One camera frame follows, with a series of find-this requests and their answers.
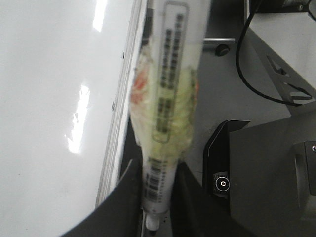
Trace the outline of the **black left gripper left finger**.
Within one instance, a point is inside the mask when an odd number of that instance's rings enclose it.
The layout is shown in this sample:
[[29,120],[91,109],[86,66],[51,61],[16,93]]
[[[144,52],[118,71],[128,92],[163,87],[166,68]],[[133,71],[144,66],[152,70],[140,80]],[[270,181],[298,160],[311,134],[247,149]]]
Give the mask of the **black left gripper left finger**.
[[136,237],[139,232],[142,165],[132,159],[102,204],[64,237]]

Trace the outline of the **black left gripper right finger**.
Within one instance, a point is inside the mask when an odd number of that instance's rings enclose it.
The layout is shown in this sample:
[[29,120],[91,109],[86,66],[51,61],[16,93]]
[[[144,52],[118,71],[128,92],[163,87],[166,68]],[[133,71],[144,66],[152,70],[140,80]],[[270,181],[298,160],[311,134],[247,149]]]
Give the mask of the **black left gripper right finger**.
[[211,196],[185,162],[177,166],[170,219],[174,237],[253,237]]

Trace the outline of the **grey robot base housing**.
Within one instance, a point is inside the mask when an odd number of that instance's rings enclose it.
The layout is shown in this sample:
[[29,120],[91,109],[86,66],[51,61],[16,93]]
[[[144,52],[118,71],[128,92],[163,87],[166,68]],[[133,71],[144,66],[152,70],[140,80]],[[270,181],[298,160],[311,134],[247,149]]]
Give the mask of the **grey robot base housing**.
[[315,113],[223,121],[204,147],[202,186],[258,237],[315,236]]

